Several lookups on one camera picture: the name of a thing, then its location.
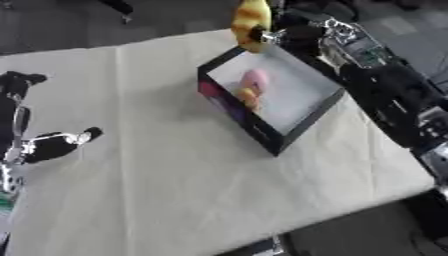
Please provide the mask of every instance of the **white cloth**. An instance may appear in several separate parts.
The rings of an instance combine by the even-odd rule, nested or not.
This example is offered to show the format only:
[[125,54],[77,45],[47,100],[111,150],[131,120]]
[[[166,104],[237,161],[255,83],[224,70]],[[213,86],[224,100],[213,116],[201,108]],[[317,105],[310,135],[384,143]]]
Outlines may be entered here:
[[278,158],[196,92],[229,31],[9,56],[47,74],[29,135],[105,136],[29,172],[12,256],[212,255],[433,186],[345,97]]

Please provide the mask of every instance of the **white tablecloth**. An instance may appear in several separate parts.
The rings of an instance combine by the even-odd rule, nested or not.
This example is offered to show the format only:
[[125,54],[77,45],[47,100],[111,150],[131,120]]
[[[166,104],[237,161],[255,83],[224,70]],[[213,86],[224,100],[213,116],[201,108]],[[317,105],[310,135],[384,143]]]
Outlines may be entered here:
[[9,56],[47,74],[29,135],[106,135],[29,172],[12,256],[212,255],[423,192],[432,178],[348,97],[280,157],[196,92],[229,31]]

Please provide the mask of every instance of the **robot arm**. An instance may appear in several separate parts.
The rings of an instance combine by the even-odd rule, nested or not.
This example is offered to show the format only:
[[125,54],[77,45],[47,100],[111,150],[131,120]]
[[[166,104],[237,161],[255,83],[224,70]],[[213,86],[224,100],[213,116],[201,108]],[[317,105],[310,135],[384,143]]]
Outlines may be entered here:
[[262,44],[281,46],[338,82],[390,139],[409,149],[437,184],[446,187],[446,95],[360,25],[297,9],[282,13],[293,20],[289,24],[274,20],[274,27],[283,30],[270,32],[254,26],[249,36]]

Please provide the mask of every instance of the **pink toy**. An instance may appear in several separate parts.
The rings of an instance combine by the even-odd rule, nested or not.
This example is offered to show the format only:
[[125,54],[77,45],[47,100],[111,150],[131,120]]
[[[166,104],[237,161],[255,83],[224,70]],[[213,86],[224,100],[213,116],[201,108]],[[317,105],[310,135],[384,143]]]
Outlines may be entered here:
[[247,71],[240,82],[237,98],[252,111],[260,109],[259,97],[266,91],[268,76],[263,70],[252,69]]
[[269,77],[265,71],[251,69],[244,74],[240,84],[242,88],[250,88],[257,96],[260,96],[266,91],[268,83]]

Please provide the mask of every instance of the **cable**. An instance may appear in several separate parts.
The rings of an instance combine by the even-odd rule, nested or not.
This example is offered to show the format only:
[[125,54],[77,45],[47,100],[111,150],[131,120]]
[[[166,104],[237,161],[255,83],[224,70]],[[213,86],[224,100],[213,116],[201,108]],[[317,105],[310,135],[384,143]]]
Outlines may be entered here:
[[418,243],[417,243],[417,241],[415,240],[415,236],[416,236],[416,233],[414,233],[414,232],[412,232],[412,233],[409,234],[409,241],[411,242],[412,247],[414,247],[414,250],[415,250],[420,256],[427,256],[427,255],[420,249],[420,247],[418,246]]
[[[420,233],[420,232],[415,232],[415,231],[414,231],[414,232],[411,232],[411,233],[409,234],[409,241],[411,242],[412,247],[414,247],[415,251],[416,251],[420,256],[428,256],[426,253],[424,253],[424,252],[420,249],[420,247],[419,247],[419,245],[418,245],[418,243],[417,243],[417,240],[416,240],[417,236],[424,237],[423,234]],[[448,254],[448,245],[446,245],[446,244],[442,244],[442,243],[440,243],[440,242],[433,241],[433,240],[428,240],[428,241],[431,242],[431,243],[432,243],[434,246],[436,246],[437,248],[439,248],[441,251],[443,251],[443,252],[445,252],[445,253]]]
[[440,82],[435,83],[436,85],[446,84],[448,83],[448,79],[442,80]]
[[440,61],[439,65],[437,66],[437,70],[436,70],[436,72],[434,72],[434,74],[431,75],[430,79],[434,79],[434,78],[440,76],[441,74],[443,74],[445,71],[448,70],[448,66],[446,66],[446,67],[444,67],[443,69],[441,69],[442,66],[443,66],[443,64],[445,63],[447,57],[448,57],[448,52],[446,52],[446,53],[443,55],[442,60]]

